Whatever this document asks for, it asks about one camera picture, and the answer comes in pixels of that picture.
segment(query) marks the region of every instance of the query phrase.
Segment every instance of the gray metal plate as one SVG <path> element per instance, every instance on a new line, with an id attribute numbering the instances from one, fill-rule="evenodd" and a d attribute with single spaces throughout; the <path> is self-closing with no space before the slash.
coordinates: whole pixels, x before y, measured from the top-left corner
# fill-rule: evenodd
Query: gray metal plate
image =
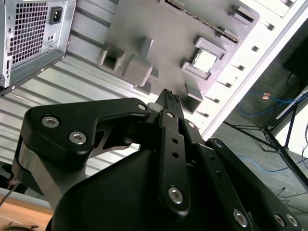
<path id="1" fill-rule="evenodd" d="M 169 5 L 166 6 L 165 2 L 120 0 L 106 43 L 126 52 L 126 58 L 115 73 L 107 68 L 102 69 L 122 77 L 129 56 L 140 54 L 142 39 L 148 37 L 154 39 L 148 60 L 153 64 L 153 68 L 159 69 L 159 79 L 151 75 L 148 78 L 148 82 L 152 85 L 151 92 L 159 95 L 162 89 L 167 88 L 179 95 L 182 100 L 186 100 L 185 84 L 188 84 L 200 90 L 204 96 L 257 23 L 259 16 L 238 0 L 184 0 L 184 3 L 187 10 L 203 20 L 237 35 L 239 43 L 219 38 L 213 29 L 184 13 L 178 14 L 177 11 L 170 9 Z M 234 5 L 243 6 L 254 16 L 255 20 L 250 26 L 245 26 L 229 16 Z M 198 36 L 227 51 L 220 68 L 212 73 L 208 80 L 192 77 L 181 70 L 182 62 L 189 61 L 193 57 L 196 51 L 193 42 Z"/>

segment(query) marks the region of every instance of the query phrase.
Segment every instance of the blue cable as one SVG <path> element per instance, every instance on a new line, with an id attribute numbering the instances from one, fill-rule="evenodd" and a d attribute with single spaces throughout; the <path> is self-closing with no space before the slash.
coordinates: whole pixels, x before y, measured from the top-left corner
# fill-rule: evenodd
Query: blue cable
<path id="1" fill-rule="evenodd" d="M 283 104 L 286 104 L 286 103 L 280 103 L 279 105 L 277 105 L 277 106 L 275 106 L 275 107 L 279 107 L 279 106 L 281 106 L 281 105 L 283 105 Z M 238 106 L 238 107 L 239 107 L 240 113 L 241 113 L 242 115 L 245 115 L 245 116 L 256 116 L 256 115 L 258 116 L 258 115 L 264 114 L 264 113 L 266 113 L 266 112 L 269 112 L 269 111 L 275 109 L 275 107 L 271 107 L 271 108 L 269 108 L 269 109 L 267 109 L 267 110 L 265 110 L 265 111 L 263 111 L 263 112 L 258 112 L 258 113 L 254 113 L 254 114 L 247 114 L 247 113 L 245 113 L 245 112 L 242 111 L 241 102 L 239 103 L 239 106 Z"/>
<path id="2" fill-rule="evenodd" d="M 264 95 L 264 93 L 260 93 L 260 92 L 250 92 L 250 93 L 248 93 L 248 94 L 249 94 L 249 95 Z M 278 105 L 275 106 L 275 107 L 271 107 L 271 108 L 269 108 L 269 109 L 267 109 L 267 110 L 265 110 L 265 111 L 259 112 L 259 113 L 247 114 L 247 113 L 245 113 L 245 112 L 242 111 L 241 102 L 239 102 L 239 104 L 238 104 L 239 111 L 240 111 L 240 113 L 241 113 L 242 115 L 245 115 L 245 116 L 258 116 L 258 115 L 262 115 L 262 114 L 264 114 L 264 113 L 266 113 L 266 112 L 269 112 L 269 111 L 271 111 L 271 110 L 274 110 L 276 107 L 279 107 L 279 106 L 284 105 L 284 104 L 286 104 L 286 103 L 295 103 L 295 102 L 299 102 L 299 101 L 301 101 L 301 100 L 303 100 L 303 99 L 308 99 L 308 94 L 303 95 L 303 96 L 302 96 L 301 98 L 299 98 L 298 100 L 295 100 L 295 99 L 293 99 L 293 100 L 279 100 L 279 99 L 277 99 L 277 98 L 275 98 L 275 97 L 272 97 L 272 96 L 269 96 L 269 98 L 270 98 L 270 99 L 273 99 L 273 100 L 275 100 L 275 101 L 281 102 L 281 103 L 278 104 Z"/>
<path id="3" fill-rule="evenodd" d="M 241 156 L 241 155 L 238 155 L 237 156 L 238 158 L 241 158 L 241 159 L 244 159 L 244 160 L 248 160 L 250 161 L 251 163 L 253 163 L 259 170 L 261 170 L 262 172 L 267 172 L 267 173 L 274 173 L 274 172 L 281 172 L 281 171 L 284 171 L 286 169 L 288 169 L 289 167 L 285 167 L 285 168 L 282 168 L 282 169 L 278 169 L 278 170 L 264 170 L 262 169 L 255 161 L 247 158 L 247 157 L 244 157 L 244 156 Z M 305 160 L 301 160 L 299 162 L 297 162 L 297 164 L 300 164 L 300 163 L 303 163 L 304 161 L 308 160 L 308 158 L 306 158 Z"/>
<path id="4" fill-rule="evenodd" d="M 262 93 L 262 92 L 249 92 L 248 95 L 265 95 L 265 93 Z M 273 99 L 275 101 L 278 101 L 278 102 L 282 102 L 282 103 L 295 103 L 295 102 L 298 102 L 298 101 L 301 101 L 303 98 L 307 98 L 308 97 L 308 94 L 304 94 L 301 98 L 299 98 L 298 100 L 297 99 L 291 99 L 291 100 L 280 100 L 274 96 L 269 96 L 270 99 Z"/>

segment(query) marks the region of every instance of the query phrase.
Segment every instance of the black tripod stand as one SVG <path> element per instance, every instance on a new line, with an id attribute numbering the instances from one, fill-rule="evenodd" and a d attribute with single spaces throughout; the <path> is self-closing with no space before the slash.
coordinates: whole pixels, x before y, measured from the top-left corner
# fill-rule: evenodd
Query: black tripod stand
<path id="1" fill-rule="evenodd" d="M 296 102 L 288 111 L 286 111 L 279 119 L 276 119 L 275 121 L 273 121 L 272 123 L 270 123 L 269 125 L 266 125 L 264 127 L 259 127 L 259 126 L 245 126 L 245 125 L 232 125 L 226 121 L 224 121 L 223 123 L 225 125 L 228 125 L 229 127 L 251 137 L 252 139 L 265 144 L 266 146 L 274 149 L 274 151 L 269 151 L 269 150 L 265 150 L 264 148 L 262 148 L 263 151 L 265 152 L 274 152 L 274 153 L 278 153 L 281 158 L 284 160 L 284 162 L 288 165 L 288 167 L 291 169 L 291 171 L 294 173 L 294 175 L 296 176 L 296 178 L 298 179 L 298 181 L 303 185 L 303 187 L 305 188 L 305 190 L 308 192 L 308 178 L 306 177 L 306 175 L 302 172 L 302 170 L 298 167 L 297 163 L 291 158 L 291 156 L 288 153 L 288 145 L 289 145 L 289 141 L 290 141 L 290 137 L 291 137 L 291 133 L 292 133 L 292 128 L 293 128 L 293 124 L 294 124 L 294 120 L 295 120 L 295 116 L 296 116 L 296 111 L 297 111 L 297 105 L 298 102 Z M 283 122 L 283 120 L 290 114 L 291 115 L 291 120 L 290 120 L 290 127 L 288 130 L 288 134 L 287 134 L 287 138 L 285 141 L 284 146 L 282 146 L 279 141 L 275 138 L 275 136 L 273 135 L 273 130 L 275 128 L 277 128 L 277 126 Z M 264 141 L 252 134 L 250 134 L 249 132 L 245 131 L 245 130 L 256 130 L 256 131 L 261 131 L 264 133 L 266 140 Z"/>

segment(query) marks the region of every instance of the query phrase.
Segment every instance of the cable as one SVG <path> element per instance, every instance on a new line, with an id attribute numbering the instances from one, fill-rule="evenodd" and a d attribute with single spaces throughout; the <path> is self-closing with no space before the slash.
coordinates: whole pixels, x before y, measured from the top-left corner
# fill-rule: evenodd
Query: cable
<path id="1" fill-rule="evenodd" d="M 8 197 L 11 195 L 11 193 L 17 188 L 17 186 L 19 185 L 20 182 L 18 182 L 17 184 L 15 184 L 11 190 L 3 197 L 3 199 L 0 202 L 0 207 L 4 204 L 4 202 L 6 201 L 6 199 L 8 199 Z"/>
<path id="2" fill-rule="evenodd" d="M 285 168 L 282 168 L 282 169 L 278 169 L 278 170 L 264 170 L 262 169 L 255 161 L 247 158 L 247 157 L 244 157 L 244 156 L 240 156 L 238 155 L 237 156 L 238 158 L 241 158 L 241 159 L 244 159 L 244 160 L 248 160 L 250 161 L 251 163 L 253 163 L 259 170 L 261 170 L 262 172 L 269 172 L 269 173 L 273 173 L 273 172 L 281 172 L 281 171 L 284 171 L 286 169 L 288 169 L 289 167 L 285 167 Z M 303 163 L 304 161 L 308 160 L 308 158 L 306 158 L 305 160 L 301 160 L 299 162 L 297 162 L 297 164 L 300 164 L 300 163 Z"/>
<path id="3" fill-rule="evenodd" d="M 262 96 L 264 96 L 265 93 L 252 91 L 252 92 L 249 92 L 247 95 L 262 95 Z M 275 100 L 275 101 L 278 101 L 278 102 L 282 102 L 282 103 L 295 103 L 295 102 L 301 101 L 303 98 L 306 98 L 306 94 L 302 95 L 298 100 L 297 99 L 281 100 L 281 99 L 278 99 L 274 96 L 268 96 L 268 98 Z"/>
<path id="4" fill-rule="evenodd" d="M 308 147 L 308 143 L 306 144 L 306 146 L 303 148 L 303 151 L 302 151 L 302 160 L 304 160 L 304 151 L 306 150 L 306 148 Z"/>
<path id="5" fill-rule="evenodd" d="M 280 197 L 279 199 L 291 198 L 291 197 L 301 196 L 301 195 L 305 195 L 305 194 L 308 194 L 308 192 L 303 192 L 303 193 L 292 195 L 292 196 L 284 196 L 284 197 Z"/>
<path id="6" fill-rule="evenodd" d="M 304 152 L 306 150 L 306 148 L 308 147 L 308 138 L 307 138 L 307 132 L 308 132 L 308 123 L 307 123 L 307 126 L 306 126 L 306 129 L 305 129 L 305 140 L 306 140 L 306 146 L 303 148 L 303 151 L 302 151 L 302 160 L 304 159 Z"/>
<path id="7" fill-rule="evenodd" d="M 288 207 L 290 207 L 290 208 L 294 208 L 294 209 L 297 209 L 298 211 L 301 211 L 301 212 L 303 212 L 303 213 L 308 213 L 308 212 L 306 212 L 306 211 L 304 211 L 304 210 L 301 210 L 301 209 L 299 209 L 299 208 L 295 208 L 295 207 L 290 206 L 290 205 L 288 205 Z"/>
<path id="8" fill-rule="evenodd" d="M 286 103 L 280 103 L 280 104 L 278 104 L 278 105 L 276 105 L 276 106 L 274 106 L 274 107 L 271 107 L 271 108 L 269 108 L 269 109 L 267 109 L 267 110 L 265 110 L 265 111 L 258 112 L 258 113 L 253 113 L 253 114 L 247 114 L 247 113 L 243 112 L 243 111 L 242 111 L 242 108 L 241 108 L 241 102 L 239 103 L 238 107 L 239 107 L 239 111 L 240 111 L 240 113 L 241 113 L 242 115 L 245 115 L 245 116 L 258 116 L 258 115 L 262 115 L 262 114 L 264 114 L 264 113 L 266 113 L 266 112 L 269 112 L 269 111 L 271 111 L 271 110 L 273 110 L 273 109 L 275 109 L 275 108 L 277 108 L 277 107 L 279 107 L 279 106 L 281 106 L 281 105 L 283 105 L 283 104 L 286 104 Z"/>
<path id="9" fill-rule="evenodd" d="M 282 188 L 281 191 L 280 191 L 276 196 L 278 197 L 278 196 L 279 196 L 284 190 L 286 190 L 287 188 L 288 188 L 288 187 L 286 187 L 286 186 L 285 186 L 284 188 Z"/>
<path id="10" fill-rule="evenodd" d="M 248 93 L 248 95 L 264 95 L 264 93 L 260 93 L 260 92 L 250 92 L 250 93 Z M 276 110 L 277 107 L 279 107 L 279 106 L 281 106 L 281 105 L 284 105 L 284 104 L 286 104 L 286 103 L 295 103 L 295 102 L 299 102 L 299 101 L 301 101 L 301 100 L 303 100 L 303 99 L 307 99 L 307 98 L 308 98 L 308 94 L 303 95 L 303 96 L 300 97 L 298 100 L 296 100 L 296 99 L 292 99 L 292 100 L 280 100 L 280 99 L 277 99 L 276 97 L 273 97 L 273 96 L 269 96 L 269 98 L 270 98 L 270 99 L 273 99 L 273 100 L 275 100 L 275 101 L 277 101 L 277 102 L 280 102 L 280 103 L 278 103 L 278 104 L 275 105 L 274 107 L 271 107 L 271 108 L 269 108 L 269 109 L 267 109 L 267 110 L 265 110 L 265 111 L 258 112 L 258 113 L 253 113 L 253 114 L 248 114 L 248 113 L 243 112 L 242 107 L 241 107 L 241 102 L 242 102 L 242 101 L 240 101 L 239 104 L 238 104 L 238 109 L 239 109 L 240 113 L 241 113 L 242 115 L 244 115 L 244 116 L 258 116 L 258 115 L 262 115 L 262 114 L 264 114 L 264 113 L 266 113 L 266 112 L 269 112 L 269 111 L 271 111 L 271 110 Z"/>
<path id="11" fill-rule="evenodd" d="M 302 91 L 301 89 L 295 89 L 294 87 L 290 86 L 289 80 L 292 78 L 292 75 L 293 75 L 293 73 L 291 73 L 291 74 L 289 75 L 289 77 L 287 78 L 286 85 L 287 85 L 290 89 L 292 89 L 292 90 Z"/>

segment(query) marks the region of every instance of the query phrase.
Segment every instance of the power socket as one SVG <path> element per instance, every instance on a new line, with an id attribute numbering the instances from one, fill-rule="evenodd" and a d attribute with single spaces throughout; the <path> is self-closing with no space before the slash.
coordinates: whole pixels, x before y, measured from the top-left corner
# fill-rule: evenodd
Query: power socket
<path id="1" fill-rule="evenodd" d="M 58 24 L 61 22 L 63 8 L 62 7 L 53 7 L 51 9 L 51 14 L 49 18 L 49 24 Z"/>

